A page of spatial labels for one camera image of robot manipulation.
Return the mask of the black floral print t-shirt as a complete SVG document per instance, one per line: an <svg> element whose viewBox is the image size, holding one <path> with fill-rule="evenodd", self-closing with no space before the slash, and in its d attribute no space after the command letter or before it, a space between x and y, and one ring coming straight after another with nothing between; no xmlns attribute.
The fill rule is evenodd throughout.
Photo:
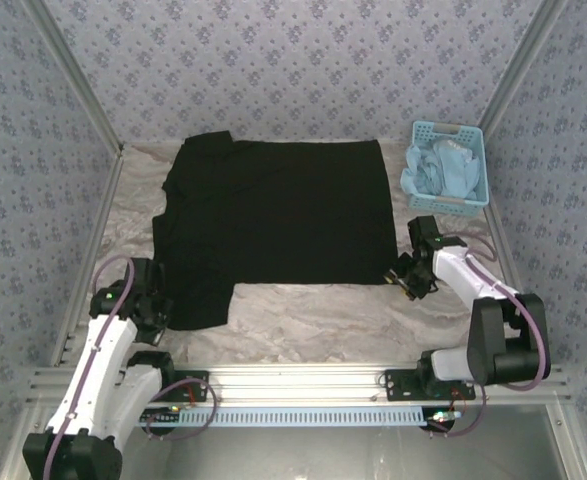
<svg viewBox="0 0 587 480"><path fill-rule="evenodd" d="M184 141L152 221L170 328L224 325L239 284L379 285L397 259L376 141Z"/></svg>

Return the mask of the small black circuit board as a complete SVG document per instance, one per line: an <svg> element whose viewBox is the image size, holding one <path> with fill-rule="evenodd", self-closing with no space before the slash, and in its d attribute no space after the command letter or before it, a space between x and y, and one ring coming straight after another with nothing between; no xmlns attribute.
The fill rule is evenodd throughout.
<svg viewBox="0 0 587 480"><path fill-rule="evenodd" d="M139 417L141 426L168 428L180 423L181 412L173 407L145 409Z"/></svg>
<svg viewBox="0 0 587 480"><path fill-rule="evenodd" d="M424 408L423 415L426 422L423 429L438 433L449 432L454 427L455 422L462 418L460 411L444 407Z"/></svg>

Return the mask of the light blue t-shirt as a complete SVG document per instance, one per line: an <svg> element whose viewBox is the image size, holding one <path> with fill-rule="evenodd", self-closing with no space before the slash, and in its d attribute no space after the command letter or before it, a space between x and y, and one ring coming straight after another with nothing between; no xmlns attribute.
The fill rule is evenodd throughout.
<svg viewBox="0 0 587 480"><path fill-rule="evenodd" d="M427 146L411 144L405 156L400 186L406 194L477 199L481 162L471 149L441 138Z"/></svg>

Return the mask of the light blue plastic basket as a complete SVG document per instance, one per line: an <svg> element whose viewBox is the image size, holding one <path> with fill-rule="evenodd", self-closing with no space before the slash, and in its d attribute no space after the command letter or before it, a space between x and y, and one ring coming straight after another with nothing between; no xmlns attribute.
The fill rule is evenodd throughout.
<svg viewBox="0 0 587 480"><path fill-rule="evenodd" d="M467 147L476 154L481 162L480 180L476 188L477 199L465 200L431 195L409 195L409 206L413 209L441 214L476 216L489 203L489 186L484 147L484 136L481 129L466 125L416 121L412 127L411 144L427 146L441 138L453 140Z"/></svg>

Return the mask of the grey metal lower panel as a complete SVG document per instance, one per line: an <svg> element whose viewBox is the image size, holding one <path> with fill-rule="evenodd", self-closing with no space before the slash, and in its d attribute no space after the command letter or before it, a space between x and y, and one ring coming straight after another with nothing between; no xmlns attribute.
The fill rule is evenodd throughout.
<svg viewBox="0 0 587 480"><path fill-rule="evenodd" d="M548 441L457 439L419 428L214 428L195 438L129 440L122 480L568 480Z"/></svg>

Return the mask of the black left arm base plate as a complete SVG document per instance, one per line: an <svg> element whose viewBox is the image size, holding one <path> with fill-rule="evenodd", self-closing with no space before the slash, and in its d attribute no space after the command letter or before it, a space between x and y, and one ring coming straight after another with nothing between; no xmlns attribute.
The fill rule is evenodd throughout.
<svg viewBox="0 0 587 480"><path fill-rule="evenodd" d="M152 402L204 403L210 397L209 377L206 370L176 371L173 382L164 386Z"/></svg>

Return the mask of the aluminium table side rail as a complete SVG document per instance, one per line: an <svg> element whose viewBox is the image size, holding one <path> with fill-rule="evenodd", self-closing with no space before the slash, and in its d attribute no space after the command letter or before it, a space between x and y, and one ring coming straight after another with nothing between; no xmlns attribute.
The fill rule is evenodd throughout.
<svg viewBox="0 0 587 480"><path fill-rule="evenodd" d="M51 366L59 367L64 357L66 342L69 336L82 318L82 309L86 295L89 291L98 250L101 245L104 229L107 224L109 211L117 188L117 183L122 170L123 148L120 148L114 157L113 164L106 177L105 189L98 204L97 215L93 223L88 243L84 252L82 262L76 281L74 283L67 308L64 312L56 343L52 351Z"/></svg>
<svg viewBox="0 0 587 480"><path fill-rule="evenodd" d="M497 251L498 261L501 267L505 284L504 289L512 290L511 296L526 303L532 300L531 295L522 295L523 287L517 272L515 261L507 242L506 234L501 223L498 208L493 201L484 209L489 230ZM538 360L538 347L534 334L530 331L528 323L524 317L518 313L516 306L511 302L509 296L499 300L501 312L505 315L504 326L508 332L516 332L515 337L506 339L506 353L509 356L516 355L529 361Z"/></svg>

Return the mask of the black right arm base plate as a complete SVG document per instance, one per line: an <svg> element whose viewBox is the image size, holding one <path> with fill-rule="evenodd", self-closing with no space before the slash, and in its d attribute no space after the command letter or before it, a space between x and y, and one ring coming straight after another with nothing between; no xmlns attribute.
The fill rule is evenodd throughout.
<svg viewBox="0 0 587 480"><path fill-rule="evenodd" d="M474 400L475 390L462 381L441 381L417 369L390 369L383 375L388 401Z"/></svg>

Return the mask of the aluminium mounting rail beam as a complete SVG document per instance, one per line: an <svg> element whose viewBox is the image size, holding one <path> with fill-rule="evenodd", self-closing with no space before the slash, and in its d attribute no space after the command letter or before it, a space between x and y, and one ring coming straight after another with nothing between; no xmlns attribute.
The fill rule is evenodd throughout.
<svg viewBox="0 0 587 480"><path fill-rule="evenodd" d="M231 364L178 369L207 370L223 407L231 406L365 406L389 403L383 373L393 367L374 363ZM37 368L26 393L27 403L57 405L73 374L69 366ZM574 397L560 367L533 390L485 387L489 405L543 405L570 403Z"/></svg>

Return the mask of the aluminium frame leg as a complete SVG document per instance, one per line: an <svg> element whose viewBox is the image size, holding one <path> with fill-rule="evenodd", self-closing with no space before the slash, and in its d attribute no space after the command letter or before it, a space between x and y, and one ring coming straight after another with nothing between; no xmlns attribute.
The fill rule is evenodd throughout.
<svg viewBox="0 0 587 480"><path fill-rule="evenodd" d="M587 441L573 405L546 406L553 436L568 480L587 480Z"/></svg>
<svg viewBox="0 0 587 480"><path fill-rule="evenodd" d="M29 433L42 433L53 415L51 407L27 405L15 424L8 450L0 469L0 480L31 480L22 455L23 445Z"/></svg>

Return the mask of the aluminium corner post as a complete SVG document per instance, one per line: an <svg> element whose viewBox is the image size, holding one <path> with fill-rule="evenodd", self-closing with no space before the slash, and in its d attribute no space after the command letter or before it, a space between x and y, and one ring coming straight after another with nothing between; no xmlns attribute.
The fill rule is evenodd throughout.
<svg viewBox="0 0 587 480"><path fill-rule="evenodd" d="M509 104L542 51L568 2L569 0L541 0L479 122L485 142L488 142L499 128Z"/></svg>
<svg viewBox="0 0 587 480"><path fill-rule="evenodd" d="M122 150L121 142L45 1L20 0L20 2L88 115L97 134L107 149L118 156Z"/></svg>

